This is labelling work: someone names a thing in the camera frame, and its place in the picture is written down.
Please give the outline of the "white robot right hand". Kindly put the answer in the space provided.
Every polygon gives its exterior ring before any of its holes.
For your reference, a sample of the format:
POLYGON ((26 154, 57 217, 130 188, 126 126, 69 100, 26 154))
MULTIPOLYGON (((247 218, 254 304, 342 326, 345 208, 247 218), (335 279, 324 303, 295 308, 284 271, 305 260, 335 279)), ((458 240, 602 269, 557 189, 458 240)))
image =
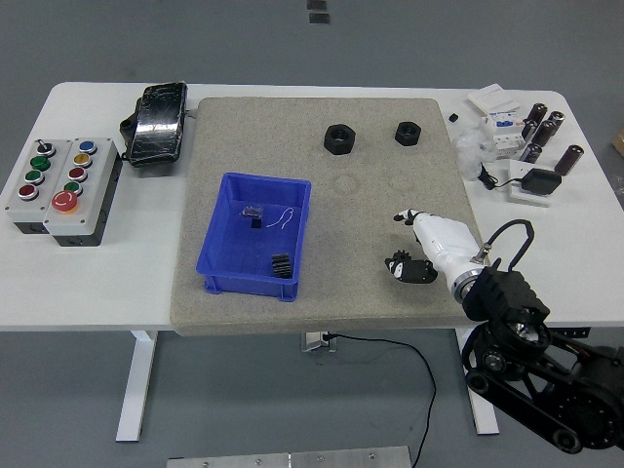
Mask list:
POLYGON ((386 258, 394 278, 403 283, 430 284, 442 273, 449 292, 461 301, 485 267, 485 254, 467 225, 416 210, 399 212, 394 220, 412 227, 425 255, 424 260, 414 260, 409 253, 397 251, 386 258))

